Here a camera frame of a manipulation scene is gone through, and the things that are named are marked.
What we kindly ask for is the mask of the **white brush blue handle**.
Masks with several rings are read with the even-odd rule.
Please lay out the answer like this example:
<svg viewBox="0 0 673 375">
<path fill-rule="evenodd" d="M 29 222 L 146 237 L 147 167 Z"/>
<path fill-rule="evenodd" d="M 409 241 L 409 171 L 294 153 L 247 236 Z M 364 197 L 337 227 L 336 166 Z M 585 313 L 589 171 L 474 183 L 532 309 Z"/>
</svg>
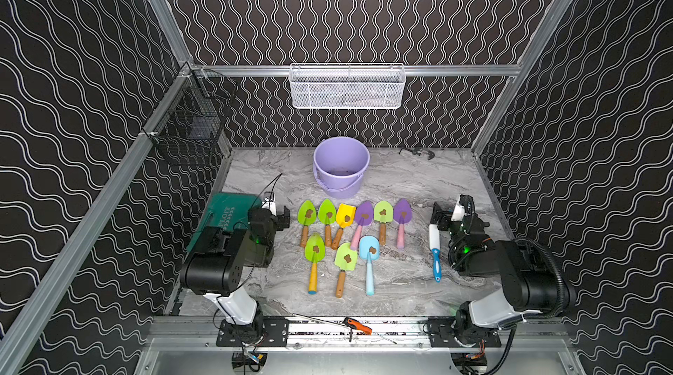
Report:
<svg viewBox="0 0 673 375">
<path fill-rule="evenodd" d="M 440 254 L 440 231 L 437 224 L 429 225 L 429 248 L 432 254 L 432 271 L 435 282 L 442 279 L 441 254 Z"/>
</svg>

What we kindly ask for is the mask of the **green trowel yellow handle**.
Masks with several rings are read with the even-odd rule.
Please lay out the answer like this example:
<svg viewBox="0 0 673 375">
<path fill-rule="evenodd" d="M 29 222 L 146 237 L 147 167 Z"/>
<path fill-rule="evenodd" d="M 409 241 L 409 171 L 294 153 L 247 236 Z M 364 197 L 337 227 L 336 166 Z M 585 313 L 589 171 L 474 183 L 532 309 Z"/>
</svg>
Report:
<svg viewBox="0 0 673 375">
<path fill-rule="evenodd" d="M 318 263 L 321 262 L 326 254 L 324 239 L 319 233 L 313 233 L 304 247 L 304 256 L 311 263 L 310 281 L 308 282 L 308 293 L 317 293 Z"/>
</svg>

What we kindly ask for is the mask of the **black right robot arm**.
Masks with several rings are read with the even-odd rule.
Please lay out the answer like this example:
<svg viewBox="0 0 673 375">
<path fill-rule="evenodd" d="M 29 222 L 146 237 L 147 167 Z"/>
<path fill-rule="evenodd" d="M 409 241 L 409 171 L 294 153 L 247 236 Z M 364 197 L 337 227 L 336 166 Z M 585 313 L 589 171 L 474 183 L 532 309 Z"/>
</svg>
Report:
<svg viewBox="0 0 673 375">
<path fill-rule="evenodd" d="M 497 331 L 520 322 L 555 318 L 577 299 L 575 287 L 546 246 L 527 238 L 495 241 L 485 233 L 487 226 L 471 196 L 461 196 L 452 210 L 433 204 L 429 249 L 435 282 L 443 276 L 443 257 L 460 276 L 501 280 L 494 292 L 460 305 L 446 329 L 465 347 L 487 345 Z M 443 232 L 450 236 L 444 256 Z"/>
</svg>

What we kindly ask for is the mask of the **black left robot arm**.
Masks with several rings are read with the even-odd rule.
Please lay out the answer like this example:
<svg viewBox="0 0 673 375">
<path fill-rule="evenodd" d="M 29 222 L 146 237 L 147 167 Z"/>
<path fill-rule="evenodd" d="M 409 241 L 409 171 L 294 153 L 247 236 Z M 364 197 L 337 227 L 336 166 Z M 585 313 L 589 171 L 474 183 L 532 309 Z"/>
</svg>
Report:
<svg viewBox="0 0 673 375">
<path fill-rule="evenodd" d="M 287 344 L 287 319 L 264 316 L 259 302 L 245 290 L 249 277 L 244 272 L 247 267 L 254 271 L 270 266 L 275 235 L 290 226 L 291 212 L 284 208 L 279 214 L 263 206 L 249 210 L 247 218 L 246 224 L 231 229 L 203 228 L 182 266 L 180 282 L 215 304 L 215 316 L 222 318 L 213 322 L 217 346 L 282 347 Z"/>
</svg>

